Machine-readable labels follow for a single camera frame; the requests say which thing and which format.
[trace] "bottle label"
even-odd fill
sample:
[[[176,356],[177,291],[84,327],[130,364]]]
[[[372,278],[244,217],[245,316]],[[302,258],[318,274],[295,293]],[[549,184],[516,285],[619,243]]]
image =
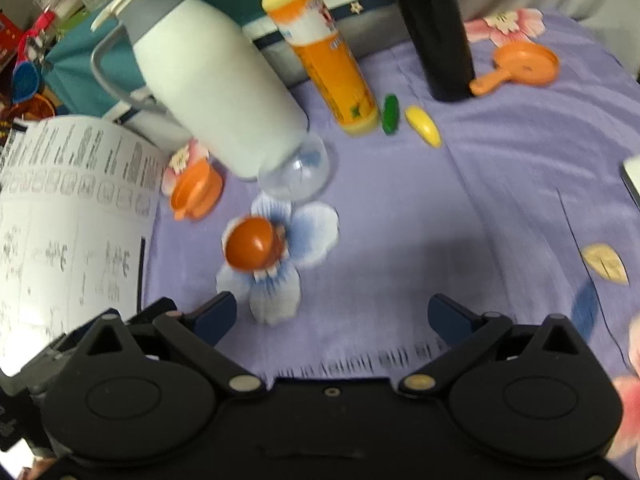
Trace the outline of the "bottle label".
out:
[[[304,46],[335,34],[337,27],[323,0],[298,0],[271,14],[287,43]]]
[[[323,0],[295,0],[269,13],[340,126],[357,127],[377,105]]]

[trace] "black water bottle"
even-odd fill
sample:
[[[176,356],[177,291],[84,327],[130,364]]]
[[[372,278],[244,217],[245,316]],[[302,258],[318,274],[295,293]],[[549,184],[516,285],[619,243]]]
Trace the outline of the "black water bottle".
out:
[[[456,0],[397,0],[418,51],[431,95],[438,101],[471,97],[471,51]]]

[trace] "lavender fabric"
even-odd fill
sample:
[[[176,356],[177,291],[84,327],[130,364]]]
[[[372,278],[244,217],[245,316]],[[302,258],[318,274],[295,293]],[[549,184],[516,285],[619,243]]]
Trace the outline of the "lavender fabric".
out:
[[[628,374],[640,212],[619,168],[640,153],[640,86],[580,25],[553,13],[544,21],[536,41],[562,63],[548,88],[507,84],[443,104],[430,97],[410,43],[361,60],[379,102],[392,92],[402,108],[417,104],[431,115],[444,140],[439,150],[404,121],[395,137],[379,130],[351,139],[311,83],[294,90],[333,156],[335,175],[319,200],[338,211],[340,241],[320,266],[300,270],[295,319],[270,328],[241,305],[222,352],[268,379],[397,380],[442,352],[426,318],[432,294],[539,323],[552,312],[570,315],[590,282],[600,301],[590,345],[610,375]],[[472,45],[477,74],[492,68],[494,49],[490,41]],[[146,302],[168,296],[189,311],[213,296],[222,231],[257,194],[255,183],[229,177],[218,207],[198,223],[173,221],[162,202]],[[579,249],[595,242],[618,252],[628,286],[584,265]]]

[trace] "pink flower decoration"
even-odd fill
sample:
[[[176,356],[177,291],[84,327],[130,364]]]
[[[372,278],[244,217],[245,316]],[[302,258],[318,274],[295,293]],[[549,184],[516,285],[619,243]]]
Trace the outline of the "pink flower decoration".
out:
[[[191,139],[185,146],[175,152],[162,176],[162,194],[170,196],[174,192],[178,176],[201,158],[209,158],[209,150],[196,139]]]
[[[518,9],[465,23],[466,37],[471,43],[491,40],[497,46],[511,41],[531,41],[545,31],[542,12]]]
[[[629,325],[629,360],[640,373],[640,316]],[[636,447],[636,471],[640,476],[640,379],[637,376],[622,376],[613,379],[622,399],[622,424],[616,433],[607,458],[616,459]]]

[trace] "red box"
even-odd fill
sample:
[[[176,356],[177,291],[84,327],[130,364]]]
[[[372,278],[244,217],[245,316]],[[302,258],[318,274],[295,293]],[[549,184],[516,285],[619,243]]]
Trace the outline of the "red box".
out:
[[[0,72],[13,59],[21,37],[22,31],[0,12]]]

